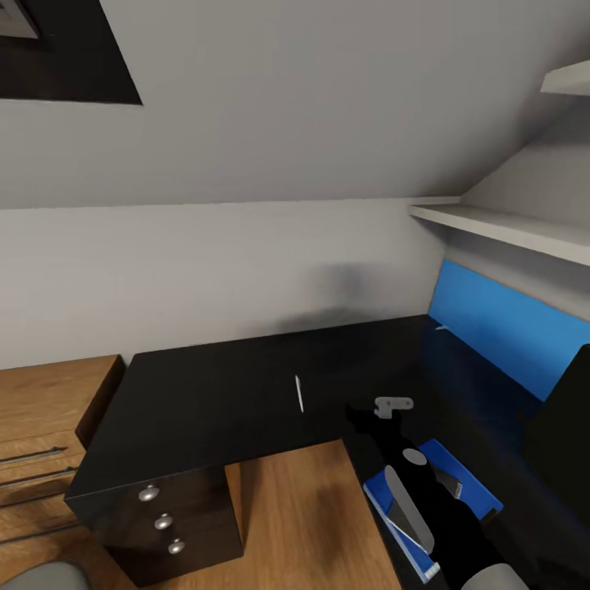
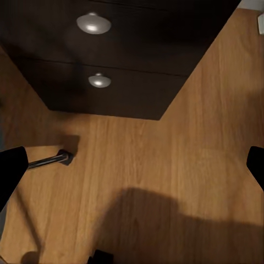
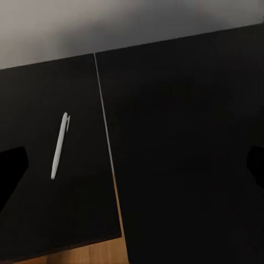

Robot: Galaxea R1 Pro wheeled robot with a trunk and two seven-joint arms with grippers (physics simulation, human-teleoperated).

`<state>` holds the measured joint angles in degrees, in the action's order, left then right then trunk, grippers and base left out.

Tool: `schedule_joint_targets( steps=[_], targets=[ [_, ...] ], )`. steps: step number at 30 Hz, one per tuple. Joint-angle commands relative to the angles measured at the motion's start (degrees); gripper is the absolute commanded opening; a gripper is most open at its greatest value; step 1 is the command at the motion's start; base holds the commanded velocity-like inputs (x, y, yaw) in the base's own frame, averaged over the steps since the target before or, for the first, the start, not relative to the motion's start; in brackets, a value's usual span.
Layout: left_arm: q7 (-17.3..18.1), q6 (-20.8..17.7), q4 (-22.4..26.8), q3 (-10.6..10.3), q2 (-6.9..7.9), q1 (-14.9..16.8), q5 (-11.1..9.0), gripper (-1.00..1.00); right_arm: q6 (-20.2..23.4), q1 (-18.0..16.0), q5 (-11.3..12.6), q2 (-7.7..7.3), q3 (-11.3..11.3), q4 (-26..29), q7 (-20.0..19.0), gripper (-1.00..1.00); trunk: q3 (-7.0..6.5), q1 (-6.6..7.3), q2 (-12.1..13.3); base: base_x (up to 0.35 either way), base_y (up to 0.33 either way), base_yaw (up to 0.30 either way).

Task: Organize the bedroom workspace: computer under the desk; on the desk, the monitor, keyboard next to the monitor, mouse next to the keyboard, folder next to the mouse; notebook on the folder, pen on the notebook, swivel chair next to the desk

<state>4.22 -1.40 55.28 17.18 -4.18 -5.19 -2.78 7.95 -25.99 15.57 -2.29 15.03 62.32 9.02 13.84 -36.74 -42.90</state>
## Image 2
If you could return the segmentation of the swivel chair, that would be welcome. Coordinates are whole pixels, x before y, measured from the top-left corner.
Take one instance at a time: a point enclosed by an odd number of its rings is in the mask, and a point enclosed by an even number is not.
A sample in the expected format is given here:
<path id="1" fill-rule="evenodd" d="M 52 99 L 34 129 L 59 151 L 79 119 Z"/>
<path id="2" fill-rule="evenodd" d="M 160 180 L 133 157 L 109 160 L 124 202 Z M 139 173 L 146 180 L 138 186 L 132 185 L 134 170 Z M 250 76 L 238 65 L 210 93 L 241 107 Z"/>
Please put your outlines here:
<path id="1" fill-rule="evenodd" d="M 0 125 L 0 152 L 3 152 L 3 151 L 5 151 L 5 141 L 4 141 L 2 125 Z M 48 166 L 49 164 L 54 164 L 56 162 L 61 162 L 68 166 L 72 162 L 72 160 L 73 160 L 73 154 L 69 151 L 62 149 L 62 150 L 59 150 L 56 156 L 37 160 L 35 162 L 30 162 L 28 169 L 26 171 Z M 6 221 L 6 213 L 7 213 L 7 203 L 5 204 L 4 208 L 0 212 L 0 240 L 3 235 L 3 230 L 5 226 L 5 221 Z M 0 256 L 0 264 L 7 264 L 6 260 L 2 256 Z"/>

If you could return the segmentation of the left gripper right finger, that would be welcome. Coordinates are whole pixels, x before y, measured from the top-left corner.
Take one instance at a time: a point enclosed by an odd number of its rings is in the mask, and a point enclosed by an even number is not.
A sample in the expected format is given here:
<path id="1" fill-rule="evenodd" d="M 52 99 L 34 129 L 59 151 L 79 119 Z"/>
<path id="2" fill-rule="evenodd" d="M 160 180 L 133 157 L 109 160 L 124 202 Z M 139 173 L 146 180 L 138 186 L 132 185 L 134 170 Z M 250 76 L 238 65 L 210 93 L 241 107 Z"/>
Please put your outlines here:
<path id="1" fill-rule="evenodd" d="M 251 146 L 246 165 L 264 191 L 264 148 Z"/>

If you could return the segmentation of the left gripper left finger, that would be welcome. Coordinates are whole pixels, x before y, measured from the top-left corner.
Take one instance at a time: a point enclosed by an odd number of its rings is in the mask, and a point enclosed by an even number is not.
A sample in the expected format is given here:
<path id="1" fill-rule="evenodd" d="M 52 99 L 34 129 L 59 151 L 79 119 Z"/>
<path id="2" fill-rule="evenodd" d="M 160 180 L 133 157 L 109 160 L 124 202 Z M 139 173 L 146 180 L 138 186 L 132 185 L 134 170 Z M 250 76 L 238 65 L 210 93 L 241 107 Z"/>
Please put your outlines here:
<path id="1" fill-rule="evenodd" d="M 28 166 L 28 157 L 23 146 L 0 152 L 0 212 Z"/>

